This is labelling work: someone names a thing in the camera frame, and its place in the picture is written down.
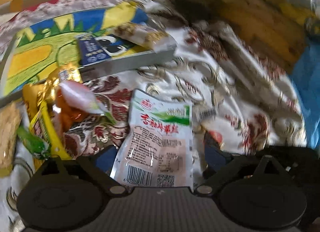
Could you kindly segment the gold foil snack packet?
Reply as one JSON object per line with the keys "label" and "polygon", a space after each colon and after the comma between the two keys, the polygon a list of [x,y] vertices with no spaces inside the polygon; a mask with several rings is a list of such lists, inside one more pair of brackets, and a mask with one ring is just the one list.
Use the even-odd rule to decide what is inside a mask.
{"label": "gold foil snack packet", "polygon": [[74,80],[82,83],[82,78],[76,62],[69,62],[54,69],[43,83],[25,84],[22,88],[22,98],[26,105],[28,117],[31,120],[40,109],[41,102],[48,105],[55,102],[56,90],[60,81]]}

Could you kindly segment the floral satin bed cover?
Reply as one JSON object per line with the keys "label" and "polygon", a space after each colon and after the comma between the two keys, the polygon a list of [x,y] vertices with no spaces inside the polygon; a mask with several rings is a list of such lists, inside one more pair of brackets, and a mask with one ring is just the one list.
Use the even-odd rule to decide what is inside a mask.
{"label": "floral satin bed cover", "polygon": [[[268,148],[306,147],[305,123],[296,91],[285,71],[245,43],[225,22],[188,25],[176,0],[57,0],[19,12],[1,25],[1,52],[13,35],[41,20],[76,11],[111,8],[130,2],[155,29],[176,41],[171,61],[137,69],[139,87],[111,94],[108,77],[99,89],[84,82],[111,112],[88,115],[63,132],[55,102],[48,112],[72,160],[39,160],[18,136],[13,168],[1,178],[1,231],[297,231],[308,203],[298,185]],[[129,106],[140,89],[157,99],[192,105],[193,187],[126,187],[108,195],[89,181],[76,162],[110,146],[119,151],[129,134]],[[1,108],[17,102],[19,125],[31,120],[21,97],[1,97]],[[238,153],[237,174],[214,195],[195,195],[210,172],[204,146]]]}

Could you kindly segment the orange candy clear bag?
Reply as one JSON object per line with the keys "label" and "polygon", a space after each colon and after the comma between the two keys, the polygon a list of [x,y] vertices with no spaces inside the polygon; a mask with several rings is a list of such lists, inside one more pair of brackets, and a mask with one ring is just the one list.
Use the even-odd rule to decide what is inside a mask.
{"label": "orange candy clear bag", "polygon": [[67,132],[74,123],[82,122],[88,115],[105,116],[109,123],[116,120],[105,105],[85,85],[73,80],[59,82],[56,90],[55,105],[60,109],[58,120],[63,132]]}

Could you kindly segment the white pickled vegetable packet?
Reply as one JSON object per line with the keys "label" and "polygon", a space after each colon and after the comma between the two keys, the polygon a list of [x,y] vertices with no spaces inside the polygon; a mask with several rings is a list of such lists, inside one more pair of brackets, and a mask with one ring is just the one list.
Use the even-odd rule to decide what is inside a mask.
{"label": "white pickled vegetable packet", "polygon": [[193,187],[192,105],[169,102],[135,89],[129,134],[110,173],[126,187]]}

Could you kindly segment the blue fabric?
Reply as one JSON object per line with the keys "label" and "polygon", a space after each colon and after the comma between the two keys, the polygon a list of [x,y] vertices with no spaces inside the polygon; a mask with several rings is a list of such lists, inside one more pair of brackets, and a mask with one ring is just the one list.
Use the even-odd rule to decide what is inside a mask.
{"label": "blue fabric", "polygon": [[291,80],[299,96],[307,136],[307,147],[319,151],[319,42],[309,40],[295,63]]}

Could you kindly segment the beige cracker clear packet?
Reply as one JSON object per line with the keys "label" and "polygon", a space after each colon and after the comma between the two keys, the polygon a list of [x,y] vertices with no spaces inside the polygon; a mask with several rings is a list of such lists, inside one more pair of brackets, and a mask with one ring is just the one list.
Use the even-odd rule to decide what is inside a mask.
{"label": "beige cracker clear packet", "polygon": [[0,176],[1,178],[10,175],[15,155],[17,129],[21,123],[21,112],[17,102],[11,102],[1,108],[0,128]]}

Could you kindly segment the green white sausage stick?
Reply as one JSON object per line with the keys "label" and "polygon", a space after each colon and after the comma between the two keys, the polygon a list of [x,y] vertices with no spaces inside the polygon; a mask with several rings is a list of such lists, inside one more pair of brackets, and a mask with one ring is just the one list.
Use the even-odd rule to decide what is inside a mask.
{"label": "green white sausage stick", "polygon": [[42,138],[32,134],[22,126],[17,129],[17,136],[34,158],[45,160],[50,157],[50,145]]}

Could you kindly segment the nut bar clear packet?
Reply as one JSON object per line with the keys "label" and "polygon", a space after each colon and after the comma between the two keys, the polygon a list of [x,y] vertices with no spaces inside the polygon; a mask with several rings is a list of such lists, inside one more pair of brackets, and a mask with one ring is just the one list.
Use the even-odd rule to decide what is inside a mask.
{"label": "nut bar clear packet", "polygon": [[112,29],[112,34],[155,53],[176,48],[174,38],[163,30],[127,22]]}

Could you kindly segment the blue cookie packet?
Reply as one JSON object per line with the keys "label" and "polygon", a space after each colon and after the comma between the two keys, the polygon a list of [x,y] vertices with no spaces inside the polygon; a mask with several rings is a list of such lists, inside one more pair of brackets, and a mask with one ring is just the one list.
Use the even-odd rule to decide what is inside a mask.
{"label": "blue cookie packet", "polygon": [[81,66],[148,51],[113,34],[96,37],[85,33],[76,36],[75,40],[79,49]]}

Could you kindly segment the yellow snack packet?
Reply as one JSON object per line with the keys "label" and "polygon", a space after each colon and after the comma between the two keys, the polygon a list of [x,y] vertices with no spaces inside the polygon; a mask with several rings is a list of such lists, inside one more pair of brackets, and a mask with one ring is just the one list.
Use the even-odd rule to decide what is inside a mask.
{"label": "yellow snack packet", "polygon": [[54,129],[45,101],[40,103],[40,109],[32,118],[29,130],[49,145],[51,156],[59,156],[62,160],[72,160]]}

